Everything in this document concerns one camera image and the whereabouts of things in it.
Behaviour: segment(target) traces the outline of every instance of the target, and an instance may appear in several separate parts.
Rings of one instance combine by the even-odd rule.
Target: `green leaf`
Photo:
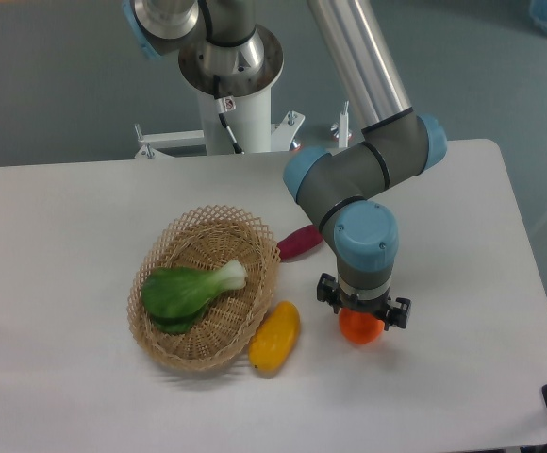
[[[157,268],[141,287],[141,300],[146,311],[158,323],[187,322],[208,302],[224,291],[243,288],[246,271],[232,260],[215,271],[188,267]]]
[[[206,304],[203,308],[201,308],[198,312],[196,312],[192,316],[188,316],[187,318],[182,318],[177,321],[167,321],[162,320],[161,318],[154,319],[151,318],[152,324],[161,332],[165,333],[186,333],[189,332],[192,326],[202,320],[205,313],[208,310],[208,304]]]

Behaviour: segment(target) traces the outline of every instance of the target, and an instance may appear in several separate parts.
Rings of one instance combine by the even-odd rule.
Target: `metal bracket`
[[[279,125],[272,125],[272,151],[289,151],[300,147],[296,141],[296,133],[304,121],[305,115],[291,110]],[[202,130],[143,135],[140,125],[135,124],[135,133],[140,146],[135,159],[171,158],[175,151],[171,152],[170,156],[158,149],[187,148],[205,144],[205,134]]]

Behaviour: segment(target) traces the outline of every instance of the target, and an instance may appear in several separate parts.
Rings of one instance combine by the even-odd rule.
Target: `yellow fruit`
[[[248,360],[259,371],[277,370],[289,356],[301,331],[299,311],[289,301],[277,304],[248,347]]]

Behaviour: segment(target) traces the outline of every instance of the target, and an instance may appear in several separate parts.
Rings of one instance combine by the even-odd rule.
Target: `wicker basket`
[[[140,289],[153,269],[210,270],[230,260],[241,262],[248,273],[243,289],[220,295],[185,334],[163,333],[152,325]],[[166,366],[201,371],[225,364],[248,344],[270,307],[279,263],[274,235],[250,213],[207,206],[184,214],[163,231],[136,274],[127,307],[133,337]]]

